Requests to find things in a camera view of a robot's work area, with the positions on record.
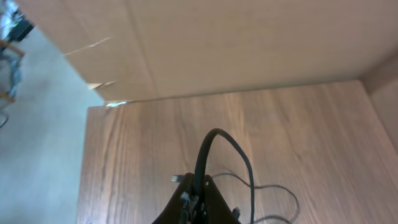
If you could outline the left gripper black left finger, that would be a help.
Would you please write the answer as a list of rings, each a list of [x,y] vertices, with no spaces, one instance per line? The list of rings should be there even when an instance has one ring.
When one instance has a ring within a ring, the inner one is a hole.
[[[178,183],[178,187],[161,214],[152,222],[153,224],[190,223],[193,203],[193,174],[173,175],[171,181]]]

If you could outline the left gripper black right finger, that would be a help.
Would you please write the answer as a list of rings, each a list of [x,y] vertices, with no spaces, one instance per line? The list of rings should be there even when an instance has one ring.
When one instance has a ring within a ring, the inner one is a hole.
[[[205,176],[204,203],[204,211],[206,212],[204,215],[205,223],[239,224],[238,219],[229,209],[216,184],[209,175]]]

